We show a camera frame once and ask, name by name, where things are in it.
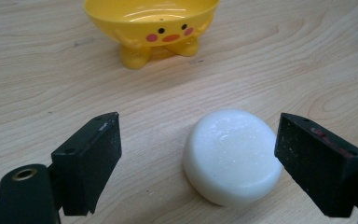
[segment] wooden table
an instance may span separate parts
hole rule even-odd
[[[194,57],[155,49],[124,68],[80,0],[0,0],[0,179],[89,119],[120,114],[123,157],[87,217],[62,223],[357,223],[325,217],[285,171],[246,208],[203,199],[182,166],[203,115],[240,108],[277,131],[282,112],[358,146],[358,1],[222,1]]]

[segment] duck bowl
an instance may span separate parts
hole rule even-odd
[[[143,67],[153,47],[182,56],[199,49],[198,37],[213,20],[219,0],[86,0],[84,8],[102,32],[120,44],[130,69]]]

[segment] white soap bar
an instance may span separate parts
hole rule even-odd
[[[275,140],[275,133],[255,115],[236,109],[213,112],[197,122],[187,139],[186,175],[213,203],[252,203],[270,192],[281,174]]]

